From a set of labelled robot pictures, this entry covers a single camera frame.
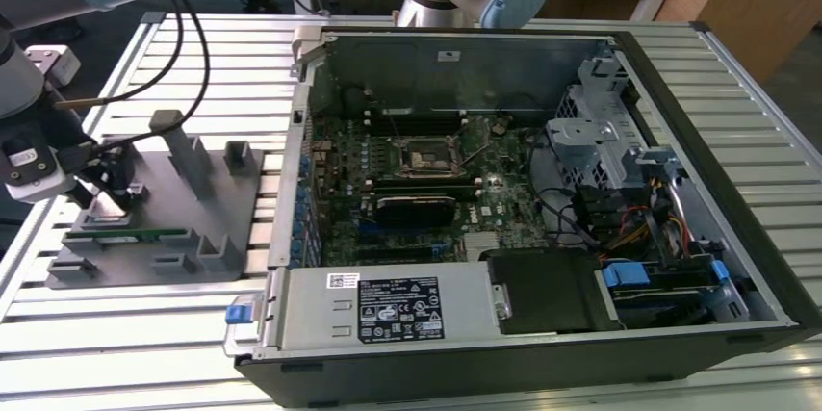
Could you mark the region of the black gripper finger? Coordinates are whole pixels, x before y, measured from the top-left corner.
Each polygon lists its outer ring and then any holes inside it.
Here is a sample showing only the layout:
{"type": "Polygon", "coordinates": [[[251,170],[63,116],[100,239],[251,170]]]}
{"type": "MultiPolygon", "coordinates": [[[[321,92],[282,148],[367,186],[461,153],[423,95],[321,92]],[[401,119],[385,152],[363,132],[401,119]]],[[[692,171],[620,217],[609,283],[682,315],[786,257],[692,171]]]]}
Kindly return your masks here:
{"type": "Polygon", "coordinates": [[[99,189],[94,184],[78,180],[75,186],[67,192],[67,198],[83,210],[88,210],[95,203],[98,194],[99,189]]]}
{"type": "Polygon", "coordinates": [[[127,176],[116,176],[110,181],[108,196],[126,213],[142,200],[142,194],[135,192],[134,187],[141,189],[141,185],[127,176]]]}

